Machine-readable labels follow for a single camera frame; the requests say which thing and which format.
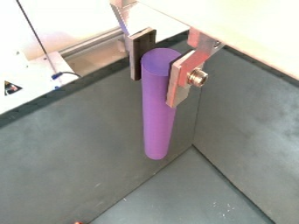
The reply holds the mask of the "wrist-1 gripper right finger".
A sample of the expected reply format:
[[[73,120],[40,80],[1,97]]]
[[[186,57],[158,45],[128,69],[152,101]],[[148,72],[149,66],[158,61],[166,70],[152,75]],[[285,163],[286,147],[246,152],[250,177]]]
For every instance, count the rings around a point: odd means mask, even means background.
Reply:
[[[220,41],[194,28],[189,29],[186,44],[192,49],[170,65],[165,99],[170,108],[188,97],[190,86],[200,88],[204,85],[208,74],[202,71],[202,64],[224,46]]]

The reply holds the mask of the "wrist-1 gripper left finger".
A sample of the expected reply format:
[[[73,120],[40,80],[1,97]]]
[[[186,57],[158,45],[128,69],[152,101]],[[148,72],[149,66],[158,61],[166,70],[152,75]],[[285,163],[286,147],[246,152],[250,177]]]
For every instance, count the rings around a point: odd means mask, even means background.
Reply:
[[[145,14],[136,0],[108,0],[124,33],[125,50],[129,58],[130,79],[141,79],[141,57],[154,48],[156,29],[145,27],[141,16]]]

